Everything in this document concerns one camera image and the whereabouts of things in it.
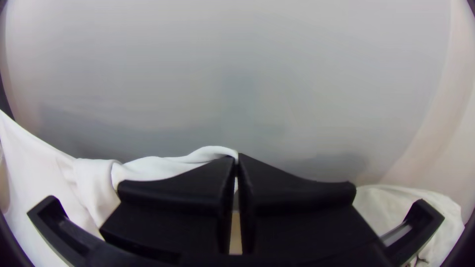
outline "crumpled white towel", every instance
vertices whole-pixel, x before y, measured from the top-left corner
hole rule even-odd
[[[36,266],[65,266],[26,215],[46,196],[57,197],[71,221],[102,238],[98,227],[119,204],[115,189],[121,181],[165,179],[225,155],[238,158],[234,150],[208,146],[184,157],[146,157],[125,164],[75,159],[30,134],[1,111],[0,140],[10,196],[8,210],[2,212],[18,243]],[[353,205],[375,232],[383,235],[398,226],[412,203],[420,198],[445,216],[444,223],[419,254],[430,266],[438,266],[464,229],[460,206],[450,198],[426,190],[369,185],[358,188]]]
[[[460,206],[439,193],[393,185],[366,185],[357,188],[353,206],[379,236],[402,223],[407,212],[418,199],[424,199],[445,220],[432,239],[419,252],[424,262],[411,261],[411,266],[440,266],[464,230]]]

